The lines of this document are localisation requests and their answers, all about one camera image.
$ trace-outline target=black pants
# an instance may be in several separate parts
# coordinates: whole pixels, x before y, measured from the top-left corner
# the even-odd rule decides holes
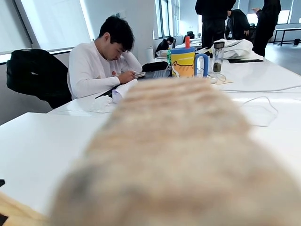
[[[206,20],[203,22],[202,46],[211,48],[214,41],[225,38],[225,20]]]
[[[263,29],[256,29],[253,51],[258,55],[265,57],[265,48],[272,36],[272,32],[267,32]]]

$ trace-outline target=man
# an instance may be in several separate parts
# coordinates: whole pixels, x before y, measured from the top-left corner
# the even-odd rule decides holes
[[[228,11],[228,18],[226,33],[231,32],[234,40],[248,39],[250,24],[246,15],[240,9],[235,9]]]
[[[130,52],[134,44],[132,29],[125,20],[109,17],[99,37],[75,47],[70,53],[68,85],[72,98],[105,93],[135,79],[142,67]]]
[[[236,0],[198,0],[195,10],[202,16],[203,48],[211,48],[214,41],[225,38],[225,21],[228,10],[231,10]]]
[[[253,8],[253,11],[258,16],[253,51],[264,57],[265,48],[273,36],[278,23],[278,17],[281,11],[280,0],[264,0],[263,8]]]
[[[168,50],[169,46],[172,45],[174,42],[173,37],[168,37],[167,39],[163,39],[163,41],[158,45],[157,50],[156,50],[156,56],[157,53],[161,50]]]

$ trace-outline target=black jacket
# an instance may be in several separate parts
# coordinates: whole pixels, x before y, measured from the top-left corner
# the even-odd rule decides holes
[[[7,62],[7,87],[45,100],[58,108],[71,99],[68,68],[42,49],[16,50]]]
[[[161,50],[168,50],[168,48],[169,48],[169,44],[167,42],[167,39],[163,39],[163,41],[161,41],[161,43],[158,45],[158,48],[156,50],[156,56],[158,56],[157,52]]]
[[[198,0],[196,12],[202,16],[202,21],[227,19],[228,10],[231,10],[236,0]]]
[[[273,35],[281,11],[280,0],[264,0],[264,6],[257,12],[257,30]]]
[[[231,31],[233,39],[242,40],[245,38],[244,31],[250,30],[250,24],[246,15],[240,10],[235,9],[229,16],[227,33]]]

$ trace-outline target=hand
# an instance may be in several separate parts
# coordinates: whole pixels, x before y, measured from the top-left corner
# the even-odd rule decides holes
[[[245,36],[249,36],[250,35],[250,31],[244,31],[244,35]]]
[[[257,13],[260,10],[260,8],[253,8],[252,10],[254,11],[254,13]]]
[[[118,78],[121,84],[126,84],[131,80],[135,79],[135,72],[133,71],[124,72]]]

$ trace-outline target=cup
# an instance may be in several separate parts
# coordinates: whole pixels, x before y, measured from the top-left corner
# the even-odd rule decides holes
[[[177,78],[192,78],[197,75],[197,60],[204,58],[204,74],[208,75],[209,59],[206,54],[200,53],[195,55],[194,48],[176,48],[171,50],[172,74]]]

